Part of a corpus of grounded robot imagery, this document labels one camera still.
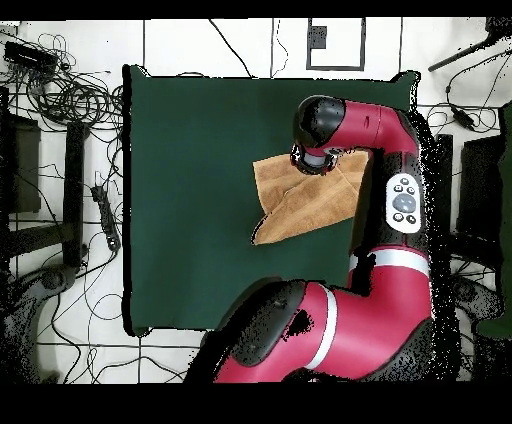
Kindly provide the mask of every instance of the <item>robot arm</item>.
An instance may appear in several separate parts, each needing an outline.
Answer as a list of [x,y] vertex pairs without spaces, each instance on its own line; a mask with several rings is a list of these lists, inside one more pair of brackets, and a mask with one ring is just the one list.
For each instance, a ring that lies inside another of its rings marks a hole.
[[277,382],[298,370],[358,381],[424,378],[432,318],[413,129],[393,109],[314,96],[299,106],[293,130],[292,164],[308,174],[325,174],[343,152],[370,154],[348,289],[307,280],[257,289],[206,340],[185,381]]

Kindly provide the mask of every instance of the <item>towel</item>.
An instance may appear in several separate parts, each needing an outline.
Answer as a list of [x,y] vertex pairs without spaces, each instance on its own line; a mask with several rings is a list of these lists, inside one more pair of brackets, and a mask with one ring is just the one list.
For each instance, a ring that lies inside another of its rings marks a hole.
[[253,231],[252,244],[275,243],[352,218],[366,152],[338,159],[327,175],[304,175],[280,155],[253,163],[256,188],[265,216]]

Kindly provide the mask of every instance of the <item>green table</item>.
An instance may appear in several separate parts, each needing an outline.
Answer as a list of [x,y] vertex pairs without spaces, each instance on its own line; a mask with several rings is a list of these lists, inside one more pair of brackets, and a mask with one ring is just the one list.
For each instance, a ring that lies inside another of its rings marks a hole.
[[407,111],[416,78],[150,78],[131,67],[132,326],[215,328],[265,276],[343,286],[352,220],[251,245],[263,216],[252,163],[289,152],[304,98],[325,94]]

